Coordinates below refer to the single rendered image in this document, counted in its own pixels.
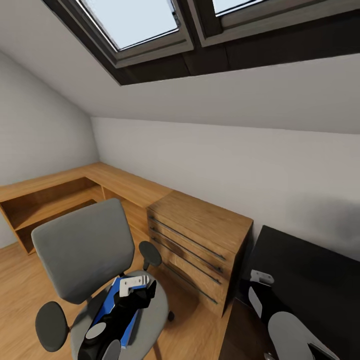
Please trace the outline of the swivel chair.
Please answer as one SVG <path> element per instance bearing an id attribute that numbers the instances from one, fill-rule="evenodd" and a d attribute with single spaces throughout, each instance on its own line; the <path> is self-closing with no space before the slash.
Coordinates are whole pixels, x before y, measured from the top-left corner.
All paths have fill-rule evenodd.
<path id="1" fill-rule="evenodd" d="M 162 256 L 149 241 L 139 244 L 144 257 L 142 270 L 125 274 L 131 268 L 135 244 L 123 205 L 110 198 L 55 218 L 31 232 L 35 250 L 58 297 L 74 305 L 86 301 L 72 326 L 61 305 L 46 303 L 38 311 L 35 330 L 48 352 L 57 352 L 70 333 L 72 359 L 78 353 L 88 328 L 112 285 L 92 295 L 116 277 L 123 279 L 148 275 L 149 289 L 156 280 L 154 298 L 148 308 L 138 310 L 127 348 L 121 348 L 118 360 L 143 360 L 156 343 L 167 319 L 175 314 L 158 279 L 147 272 L 149 265 L 159 267 Z"/>

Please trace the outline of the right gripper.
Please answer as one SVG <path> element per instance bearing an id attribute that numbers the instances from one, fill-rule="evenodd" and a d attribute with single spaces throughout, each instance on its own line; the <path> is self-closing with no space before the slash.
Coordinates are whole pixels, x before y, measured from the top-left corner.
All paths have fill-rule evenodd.
<path id="1" fill-rule="evenodd" d="M 256 283 L 255 281 L 249 281 L 249 280 L 245 280 L 243 278 L 240 278 L 238 291 L 240 293 L 249 295 L 249 289 L 255 283 Z"/>

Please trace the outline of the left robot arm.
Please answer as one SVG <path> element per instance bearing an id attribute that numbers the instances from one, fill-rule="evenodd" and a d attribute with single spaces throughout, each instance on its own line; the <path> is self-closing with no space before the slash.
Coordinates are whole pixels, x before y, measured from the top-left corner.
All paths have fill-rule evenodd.
<path id="1" fill-rule="evenodd" d="M 84 336 L 77 360 L 118 360 L 121 339 L 137 310 L 147 309 L 155 297 L 156 280 L 149 288 L 149 275 L 120 280 L 119 291 L 113 296 L 114 308 L 105 314 Z M 143 286 L 143 287 L 142 287 Z"/>

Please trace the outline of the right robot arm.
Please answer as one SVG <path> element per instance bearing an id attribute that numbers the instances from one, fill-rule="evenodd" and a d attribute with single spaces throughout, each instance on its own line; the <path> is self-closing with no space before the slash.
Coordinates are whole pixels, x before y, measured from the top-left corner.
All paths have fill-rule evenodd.
<path id="1" fill-rule="evenodd" d="M 275 279 L 253 269 L 251 278 L 240 278 L 238 291 L 246 294 L 265 324 L 279 360 L 341 360 L 325 346 L 283 303 L 270 285 Z"/>

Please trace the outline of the folder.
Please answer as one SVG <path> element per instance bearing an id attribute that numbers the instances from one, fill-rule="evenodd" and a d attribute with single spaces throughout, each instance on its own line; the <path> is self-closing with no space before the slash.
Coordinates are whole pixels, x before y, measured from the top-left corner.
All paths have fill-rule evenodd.
<path id="1" fill-rule="evenodd" d="M 115 306 L 115 302 L 114 302 L 114 295 L 120 291 L 120 280 L 122 280 L 123 278 L 120 277 L 115 277 L 114 281 L 112 282 L 112 285 L 110 287 L 110 289 L 108 290 L 108 293 L 106 295 L 106 297 L 104 298 L 96 316 L 94 317 L 90 327 L 88 328 L 88 331 L 105 315 L 105 314 L 110 314 L 112 312 L 112 309 Z M 122 339 L 120 340 L 121 342 L 121 348 L 123 349 L 127 349 L 128 346 L 128 342 L 129 342 L 129 338 L 131 337 L 131 332 L 137 317 L 137 313 L 139 310 L 136 311 L 133 319 L 131 320 L 131 322 L 129 323 L 129 325 L 127 326 L 124 335 L 122 337 Z"/>

